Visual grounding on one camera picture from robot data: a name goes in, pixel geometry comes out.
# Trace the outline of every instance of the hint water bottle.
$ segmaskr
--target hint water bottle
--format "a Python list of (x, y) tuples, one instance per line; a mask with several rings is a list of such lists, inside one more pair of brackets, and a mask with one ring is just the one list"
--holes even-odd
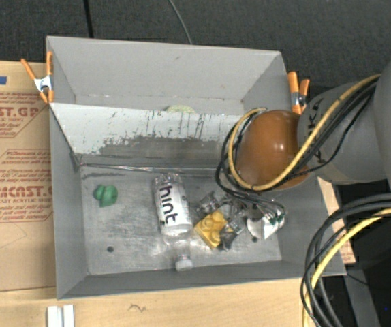
[(155, 201), (164, 242), (173, 251), (177, 271), (193, 268), (189, 243), (193, 224), (178, 174), (162, 174), (154, 181)]

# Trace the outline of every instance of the bottle label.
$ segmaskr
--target bottle label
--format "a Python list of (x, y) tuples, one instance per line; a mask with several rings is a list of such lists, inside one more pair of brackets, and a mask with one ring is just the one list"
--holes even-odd
[(155, 193), (159, 222), (162, 227), (192, 225), (185, 190), (179, 183), (160, 183)]

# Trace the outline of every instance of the green toy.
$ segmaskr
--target green toy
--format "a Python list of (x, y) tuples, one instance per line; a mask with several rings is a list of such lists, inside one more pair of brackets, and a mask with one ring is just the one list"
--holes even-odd
[(100, 207), (111, 206), (119, 195), (114, 185), (99, 185), (93, 193), (96, 200), (100, 201)]

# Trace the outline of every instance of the yellow cable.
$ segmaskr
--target yellow cable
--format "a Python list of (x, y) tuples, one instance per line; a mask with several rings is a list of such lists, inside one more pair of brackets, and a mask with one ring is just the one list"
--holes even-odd
[(368, 84), (369, 82), (373, 81), (374, 79), (376, 79), (378, 77), (379, 77), (379, 74), (370, 76), (370, 77), (358, 82), (357, 84), (355, 84), (354, 86), (352, 86), (348, 90), (346, 90), (346, 92), (344, 92), (335, 102), (333, 102), (333, 104), (324, 113), (323, 117), (318, 122), (318, 124), (316, 125), (316, 127), (312, 131), (312, 133), (309, 135), (309, 137), (306, 139), (303, 146), (301, 147), (299, 152), (296, 154), (296, 156), (293, 158), (293, 160), (288, 165), (288, 167), (286, 167), (286, 169), (284, 169), (284, 171), (282, 173), (280, 173), (280, 175), (278, 175), (277, 178), (275, 178), (271, 182), (263, 184), (263, 185), (249, 184), (248, 182), (244, 181), (244, 179), (242, 179), (240, 177), (240, 175), (236, 171), (234, 160), (233, 160), (233, 146), (234, 146), (236, 134), (238, 132), (239, 127), (243, 123), (243, 121), (256, 112), (266, 110), (266, 108), (253, 109), (253, 110), (250, 110), (249, 112), (247, 112), (246, 114), (244, 114), (244, 116), (235, 125), (235, 128), (232, 131), (232, 134), (230, 136), (229, 146), (228, 146), (228, 163), (229, 163), (230, 173), (235, 178), (236, 182), (238, 182), (238, 184), (245, 189), (252, 189), (254, 191), (263, 191), (263, 190), (270, 189), (271, 187), (276, 185), (278, 182), (282, 181), (287, 176), (287, 174), (291, 172), (291, 170), (295, 167), (295, 165), (298, 163), (298, 161), (304, 155), (306, 150), (310, 147), (314, 138), (317, 136), (317, 134), (319, 133), (319, 131), (321, 130), (323, 125), (328, 120), (329, 116), (334, 112), (334, 110), (339, 106), (339, 104), (342, 101), (346, 100), (351, 94), (353, 94), (360, 87), (363, 87), (364, 85)]
[[(323, 257), (321, 262), (318, 264), (317, 269), (313, 273), (312, 279), (311, 279), (312, 288), (315, 288), (324, 269), (327, 267), (327, 264), (333, 258), (335, 253), (344, 245), (344, 243), (346, 243), (349, 239), (351, 239), (354, 235), (356, 235), (360, 230), (366, 228), (368, 225), (371, 225), (375, 221), (378, 221), (379, 219), (381, 219), (380, 216), (387, 215), (388, 213), (391, 213), (391, 208), (386, 208), (382, 211), (375, 213), (371, 218), (365, 219), (365, 220), (361, 221), (360, 223), (356, 224), (347, 233), (345, 233), (340, 239), (338, 239), (338, 241), (333, 245), (333, 247), (330, 248), (330, 250), (325, 254), (325, 256)], [(310, 306), (310, 298), (309, 298), (308, 292), (306, 293), (305, 301), (306, 301), (306, 304), (308, 306)], [(307, 312), (304, 307), (303, 307), (303, 311), (302, 311), (302, 323), (303, 323), (304, 327), (309, 326), (309, 321), (307, 319)]]

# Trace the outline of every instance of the wooden table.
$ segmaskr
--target wooden table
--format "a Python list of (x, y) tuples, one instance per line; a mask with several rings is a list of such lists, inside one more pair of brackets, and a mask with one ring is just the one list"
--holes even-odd
[[(35, 70), (40, 72), (40, 67), (35, 65)], [(0, 71), (7, 69), (23, 71), (20, 62), (0, 62)], [(18, 84), (14, 80), (9, 85)], [(337, 207), (333, 189), (321, 183), (331, 212)], [(77, 327), (297, 327), (302, 309), (299, 287), (300, 279), (288, 279), (73, 300), (56, 300), (54, 287), (0, 292), (0, 326), (45, 326), (46, 307), (73, 304)]]

